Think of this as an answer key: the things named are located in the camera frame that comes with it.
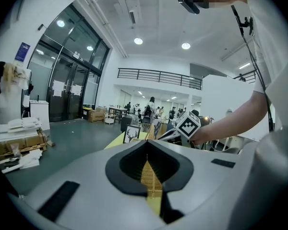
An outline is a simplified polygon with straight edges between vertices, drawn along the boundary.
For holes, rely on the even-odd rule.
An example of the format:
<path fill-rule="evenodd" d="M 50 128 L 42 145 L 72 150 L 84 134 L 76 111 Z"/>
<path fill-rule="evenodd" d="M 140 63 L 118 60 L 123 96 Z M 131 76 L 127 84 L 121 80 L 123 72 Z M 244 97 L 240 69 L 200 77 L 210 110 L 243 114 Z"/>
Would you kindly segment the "black framed glass doors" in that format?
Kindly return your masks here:
<path fill-rule="evenodd" d="M 30 58 L 30 99 L 46 101 L 50 122 L 86 118 L 110 48 L 73 4 L 50 24 Z"/>

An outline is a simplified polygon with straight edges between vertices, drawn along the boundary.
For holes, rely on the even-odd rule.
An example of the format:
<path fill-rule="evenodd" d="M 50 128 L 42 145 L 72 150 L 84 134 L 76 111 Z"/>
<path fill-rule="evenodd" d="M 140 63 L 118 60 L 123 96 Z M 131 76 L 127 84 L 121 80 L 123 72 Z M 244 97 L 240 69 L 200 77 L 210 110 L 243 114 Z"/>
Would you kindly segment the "brown cardboard box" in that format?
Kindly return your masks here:
<path fill-rule="evenodd" d="M 97 108 L 95 110 L 90 110 L 88 112 L 88 121 L 91 123 L 103 121 L 105 117 L 105 112 L 106 109 L 104 108 Z"/>

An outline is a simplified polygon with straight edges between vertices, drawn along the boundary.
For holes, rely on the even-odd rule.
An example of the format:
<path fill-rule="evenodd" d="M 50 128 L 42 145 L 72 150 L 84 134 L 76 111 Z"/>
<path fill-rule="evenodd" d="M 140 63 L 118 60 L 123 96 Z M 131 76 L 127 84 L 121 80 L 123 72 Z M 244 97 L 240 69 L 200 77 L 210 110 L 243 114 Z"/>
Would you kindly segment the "black framed deer picture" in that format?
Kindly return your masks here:
<path fill-rule="evenodd" d="M 126 131 L 123 138 L 123 143 L 129 143 L 134 138 L 138 139 L 140 135 L 141 128 L 139 126 L 127 125 Z"/>

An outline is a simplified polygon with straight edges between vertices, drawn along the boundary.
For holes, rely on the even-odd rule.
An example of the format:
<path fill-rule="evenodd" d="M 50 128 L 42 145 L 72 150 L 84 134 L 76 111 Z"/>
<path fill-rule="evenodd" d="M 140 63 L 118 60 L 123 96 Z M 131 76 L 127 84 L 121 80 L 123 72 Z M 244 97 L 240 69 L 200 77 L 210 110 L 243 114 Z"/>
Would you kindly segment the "brown cardboard stack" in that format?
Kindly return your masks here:
<path fill-rule="evenodd" d="M 16 138 L 0 142 L 0 157 L 13 155 L 12 145 L 20 151 L 21 154 L 32 150 L 47 150 L 47 136 L 42 130 L 37 130 L 35 134 L 24 138 Z"/>

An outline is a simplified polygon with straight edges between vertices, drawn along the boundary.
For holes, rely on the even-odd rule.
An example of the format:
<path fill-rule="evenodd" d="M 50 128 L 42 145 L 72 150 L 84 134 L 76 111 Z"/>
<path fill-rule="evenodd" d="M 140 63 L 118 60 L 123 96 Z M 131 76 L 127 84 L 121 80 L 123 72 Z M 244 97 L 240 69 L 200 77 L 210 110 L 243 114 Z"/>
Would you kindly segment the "white box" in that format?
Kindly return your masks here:
<path fill-rule="evenodd" d="M 49 103 L 47 101 L 30 100 L 30 115 L 41 122 L 43 130 L 50 130 Z"/>

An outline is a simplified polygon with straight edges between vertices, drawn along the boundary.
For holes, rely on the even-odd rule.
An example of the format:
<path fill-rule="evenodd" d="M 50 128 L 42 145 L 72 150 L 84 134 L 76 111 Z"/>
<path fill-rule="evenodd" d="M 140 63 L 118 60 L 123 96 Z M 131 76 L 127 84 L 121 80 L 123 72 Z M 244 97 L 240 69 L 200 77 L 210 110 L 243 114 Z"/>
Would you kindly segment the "blue wall sign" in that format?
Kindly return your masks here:
<path fill-rule="evenodd" d="M 16 53 L 14 60 L 23 63 L 29 49 L 30 49 L 30 45 L 22 42 L 17 53 Z"/>

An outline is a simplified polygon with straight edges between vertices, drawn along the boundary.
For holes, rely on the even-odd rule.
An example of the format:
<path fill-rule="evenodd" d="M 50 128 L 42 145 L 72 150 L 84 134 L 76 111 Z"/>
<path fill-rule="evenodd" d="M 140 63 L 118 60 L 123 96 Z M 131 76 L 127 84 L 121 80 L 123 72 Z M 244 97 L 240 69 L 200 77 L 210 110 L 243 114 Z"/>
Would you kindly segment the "pile of white sheets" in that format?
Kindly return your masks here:
<path fill-rule="evenodd" d="M 24 138 L 35 134 L 37 130 L 42 130 L 41 122 L 37 118 L 15 119 L 5 125 L 0 125 L 0 142 Z M 38 166 L 43 153 L 36 149 L 21 154 L 15 145 L 12 145 L 12 150 L 13 155 L 0 157 L 0 169 L 3 174 Z"/>

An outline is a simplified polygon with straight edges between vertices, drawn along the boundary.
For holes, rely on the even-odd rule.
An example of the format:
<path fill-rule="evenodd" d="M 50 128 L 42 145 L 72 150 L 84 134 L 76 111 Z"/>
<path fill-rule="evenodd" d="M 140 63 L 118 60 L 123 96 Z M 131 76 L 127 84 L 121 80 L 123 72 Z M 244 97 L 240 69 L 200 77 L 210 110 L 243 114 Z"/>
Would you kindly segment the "wooden two-tier rack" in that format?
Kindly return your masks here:
<path fill-rule="evenodd" d="M 149 198 L 162 197 L 163 186 L 148 162 L 148 155 L 146 156 L 146 163 L 142 169 L 141 183 L 147 187 Z"/>

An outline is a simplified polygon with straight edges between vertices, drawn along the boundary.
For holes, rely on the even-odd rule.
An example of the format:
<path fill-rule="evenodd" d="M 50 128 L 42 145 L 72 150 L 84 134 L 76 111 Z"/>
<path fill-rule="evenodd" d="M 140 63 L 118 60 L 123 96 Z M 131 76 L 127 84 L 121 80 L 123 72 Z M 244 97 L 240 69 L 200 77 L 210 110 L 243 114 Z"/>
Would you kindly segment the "white table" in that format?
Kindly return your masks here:
<path fill-rule="evenodd" d="M 118 120 L 118 123 L 121 123 L 121 119 L 127 115 L 127 109 L 126 108 L 117 108 L 117 107 L 109 107 L 108 110 L 109 115 L 114 115 L 114 119 Z"/>

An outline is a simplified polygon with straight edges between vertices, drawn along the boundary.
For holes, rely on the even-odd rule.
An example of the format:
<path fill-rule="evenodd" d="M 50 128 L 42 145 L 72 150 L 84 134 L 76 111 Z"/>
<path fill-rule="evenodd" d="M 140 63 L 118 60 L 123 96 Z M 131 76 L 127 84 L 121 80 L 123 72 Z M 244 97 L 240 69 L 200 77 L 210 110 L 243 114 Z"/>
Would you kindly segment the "person's right forearm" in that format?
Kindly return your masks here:
<path fill-rule="evenodd" d="M 266 95 L 254 91 L 248 101 L 246 101 L 236 111 L 214 122 L 203 126 L 191 137 L 195 145 L 229 138 L 242 134 L 256 126 L 266 116 L 271 102 L 266 99 Z"/>

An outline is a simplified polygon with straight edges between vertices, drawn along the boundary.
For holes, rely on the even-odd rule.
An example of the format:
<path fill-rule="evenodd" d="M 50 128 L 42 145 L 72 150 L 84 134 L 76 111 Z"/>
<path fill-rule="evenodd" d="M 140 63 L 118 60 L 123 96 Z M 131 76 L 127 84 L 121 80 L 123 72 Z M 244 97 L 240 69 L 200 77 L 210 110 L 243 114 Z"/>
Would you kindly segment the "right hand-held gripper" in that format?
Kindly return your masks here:
<path fill-rule="evenodd" d="M 171 140 L 175 139 L 176 137 L 182 136 L 185 137 L 187 140 L 190 140 L 192 136 L 199 130 L 201 127 L 201 122 L 199 117 L 197 117 L 194 113 L 188 111 L 180 116 L 174 121 L 174 128 L 170 129 L 163 135 L 161 135 L 158 140 Z"/>

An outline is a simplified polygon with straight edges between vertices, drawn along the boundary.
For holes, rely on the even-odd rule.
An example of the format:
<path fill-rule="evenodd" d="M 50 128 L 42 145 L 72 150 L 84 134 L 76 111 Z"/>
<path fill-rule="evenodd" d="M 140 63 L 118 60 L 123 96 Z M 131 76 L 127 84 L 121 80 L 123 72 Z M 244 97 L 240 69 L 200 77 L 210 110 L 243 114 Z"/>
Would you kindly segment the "person's white shirt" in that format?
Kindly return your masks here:
<path fill-rule="evenodd" d="M 255 23 L 256 63 L 276 109 L 276 130 L 257 145 L 227 230 L 288 230 L 288 24 L 272 0 L 243 0 Z"/>

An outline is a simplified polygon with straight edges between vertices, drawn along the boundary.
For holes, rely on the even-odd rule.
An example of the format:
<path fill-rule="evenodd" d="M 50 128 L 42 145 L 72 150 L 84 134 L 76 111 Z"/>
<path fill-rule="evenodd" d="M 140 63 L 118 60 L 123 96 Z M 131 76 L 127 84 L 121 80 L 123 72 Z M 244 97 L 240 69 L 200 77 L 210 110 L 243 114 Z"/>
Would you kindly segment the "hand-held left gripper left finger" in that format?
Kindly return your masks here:
<path fill-rule="evenodd" d="M 146 198 L 127 195 L 108 180 L 105 167 L 115 154 L 131 147 L 122 144 L 84 155 L 38 184 L 25 198 L 38 211 L 65 181 L 80 186 L 56 220 L 71 230 L 159 230 L 165 222 Z"/>

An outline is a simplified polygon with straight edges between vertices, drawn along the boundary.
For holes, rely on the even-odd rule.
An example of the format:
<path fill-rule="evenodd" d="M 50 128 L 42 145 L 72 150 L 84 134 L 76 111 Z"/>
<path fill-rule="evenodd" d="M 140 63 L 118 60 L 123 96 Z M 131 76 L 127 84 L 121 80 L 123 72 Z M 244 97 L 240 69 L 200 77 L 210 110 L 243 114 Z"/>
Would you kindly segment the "white ceiling pipes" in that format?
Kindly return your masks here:
<path fill-rule="evenodd" d="M 96 0 L 75 0 L 74 7 L 110 48 L 116 49 L 123 58 L 129 57 Z"/>

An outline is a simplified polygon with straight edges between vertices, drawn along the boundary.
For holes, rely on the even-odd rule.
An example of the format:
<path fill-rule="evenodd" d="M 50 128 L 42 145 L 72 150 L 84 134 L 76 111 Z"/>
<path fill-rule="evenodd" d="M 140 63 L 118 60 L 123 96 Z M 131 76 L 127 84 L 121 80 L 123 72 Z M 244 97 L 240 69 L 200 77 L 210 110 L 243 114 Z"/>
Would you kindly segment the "beige hanging garment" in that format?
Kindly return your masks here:
<path fill-rule="evenodd" d="M 6 90 L 8 92 L 12 90 L 13 85 L 22 90 L 28 90 L 30 76 L 30 69 L 15 66 L 11 63 L 5 63 L 4 65 L 3 79 L 5 81 Z"/>

